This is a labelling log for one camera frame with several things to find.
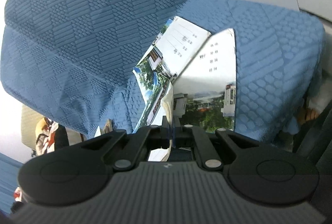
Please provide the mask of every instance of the book page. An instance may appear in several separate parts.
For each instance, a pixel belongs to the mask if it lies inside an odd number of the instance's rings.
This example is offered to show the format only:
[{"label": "book page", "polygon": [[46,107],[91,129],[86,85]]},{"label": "book page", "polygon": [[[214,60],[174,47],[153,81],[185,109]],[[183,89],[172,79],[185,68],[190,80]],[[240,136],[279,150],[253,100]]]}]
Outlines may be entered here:
[{"label": "book page", "polygon": [[181,124],[214,132],[233,130],[236,97],[236,55],[233,29],[211,36],[174,82],[173,114]]},{"label": "book page", "polygon": [[211,35],[197,25],[174,17],[160,39],[155,42],[159,56],[172,77],[179,76],[202,44]]}]

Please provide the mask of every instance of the metal screw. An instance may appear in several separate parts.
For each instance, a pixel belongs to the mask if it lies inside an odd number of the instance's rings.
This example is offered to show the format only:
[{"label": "metal screw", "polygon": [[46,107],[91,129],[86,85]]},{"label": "metal screw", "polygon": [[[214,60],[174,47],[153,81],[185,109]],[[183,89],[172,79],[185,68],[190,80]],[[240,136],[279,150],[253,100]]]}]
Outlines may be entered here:
[{"label": "metal screw", "polygon": [[205,161],[205,166],[208,168],[218,168],[221,166],[221,162],[217,159],[209,159]]},{"label": "metal screw", "polygon": [[131,164],[132,163],[127,159],[120,159],[115,162],[114,166],[119,169],[125,169],[125,168],[129,167]]}]

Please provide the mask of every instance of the book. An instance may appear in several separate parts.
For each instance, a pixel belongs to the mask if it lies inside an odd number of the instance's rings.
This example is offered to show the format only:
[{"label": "book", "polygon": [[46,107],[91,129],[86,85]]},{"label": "book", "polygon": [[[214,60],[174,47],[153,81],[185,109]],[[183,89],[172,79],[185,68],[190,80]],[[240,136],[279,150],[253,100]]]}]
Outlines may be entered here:
[{"label": "book", "polygon": [[234,128],[235,34],[215,35],[181,17],[169,19],[134,67],[145,109],[134,132],[173,115],[208,132]]}]

